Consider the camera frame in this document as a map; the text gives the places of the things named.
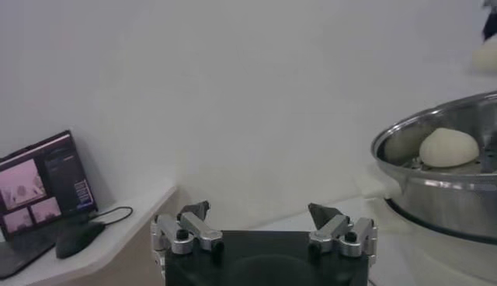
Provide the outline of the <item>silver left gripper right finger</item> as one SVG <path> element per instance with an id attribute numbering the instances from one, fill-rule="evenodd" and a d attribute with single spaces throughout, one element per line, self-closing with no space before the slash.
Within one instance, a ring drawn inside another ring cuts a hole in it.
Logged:
<path id="1" fill-rule="evenodd" d="M 316 230 L 309 233 L 313 257 L 338 251 L 346 257 L 377 256 L 377 225 L 371 218 L 352 221 L 337 208 L 310 203 L 308 210 Z"/>

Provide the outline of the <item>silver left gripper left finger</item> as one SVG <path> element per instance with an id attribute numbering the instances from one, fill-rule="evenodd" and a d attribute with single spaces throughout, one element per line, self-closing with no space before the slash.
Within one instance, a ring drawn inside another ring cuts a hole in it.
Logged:
<path id="1" fill-rule="evenodd" d="M 151 244 L 155 252 L 170 250 L 187 255 L 197 241 L 202 250 L 216 253 L 224 248 L 223 232 L 209 227 L 205 219 L 210 210 L 208 201 L 184 206 L 175 216 L 156 215 L 150 224 Z"/>

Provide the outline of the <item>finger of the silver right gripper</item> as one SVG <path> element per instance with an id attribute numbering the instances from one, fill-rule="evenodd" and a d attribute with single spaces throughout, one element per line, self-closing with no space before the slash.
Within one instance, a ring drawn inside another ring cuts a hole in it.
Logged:
<path id="1" fill-rule="evenodd" d="M 482 30 L 484 41 L 496 35 L 496 0 L 484 0 L 482 7 L 488 9 L 488 18 Z"/>

